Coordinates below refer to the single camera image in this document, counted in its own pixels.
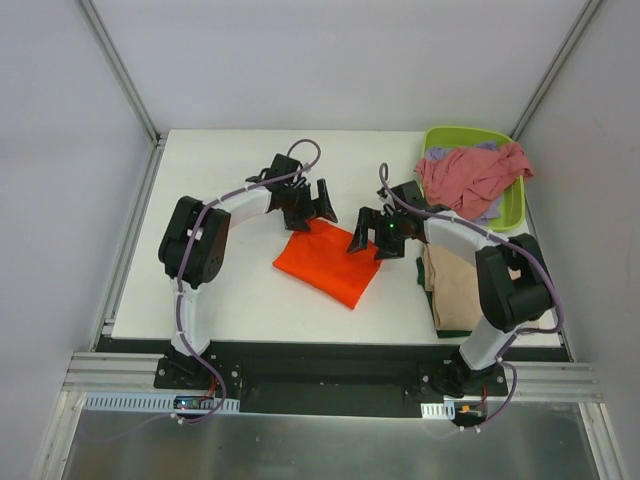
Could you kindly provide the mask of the orange t shirt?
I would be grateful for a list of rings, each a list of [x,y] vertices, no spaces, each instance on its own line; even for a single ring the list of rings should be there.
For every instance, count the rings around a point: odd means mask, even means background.
[[[381,260],[366,241],[365,249],[348,253],[352,235],[321,219],[309,232],[294,232],[272,265],[354,310],[378,273]]]

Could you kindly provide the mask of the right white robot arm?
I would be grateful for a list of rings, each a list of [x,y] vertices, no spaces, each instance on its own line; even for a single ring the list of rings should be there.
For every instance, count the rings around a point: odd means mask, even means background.
[[[383,207],[359,209],[352,254],[374,239],[377,260],[402,258],[405,242],[439,246],[476,270],[481,319],[461,344],[450,369],[452,387],[473,394],[519,336],[557,334],[564,311],[537,240],[493,233],[455,212],[429,207],[416,182],[378,191]]]

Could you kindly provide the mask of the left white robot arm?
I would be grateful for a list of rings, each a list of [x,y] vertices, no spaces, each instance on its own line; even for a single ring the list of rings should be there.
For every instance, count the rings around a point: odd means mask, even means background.
[[[186,356],[176,375],[188,388],[202,388],[211,377],[210,363],[200,357],[211,339],[198,318],[198,297],[223,266],[230,230],[273,211],[282,213],[284,228],[291,232],[309,232],[316,218],[338,221],[325,179],[316,181],[317,194],[312,194],[307,173],[313,166],[277,154],[269,167],[229,193],[208,201],[183,196],[176,203],[158,258],[173,289],[171,345]]]

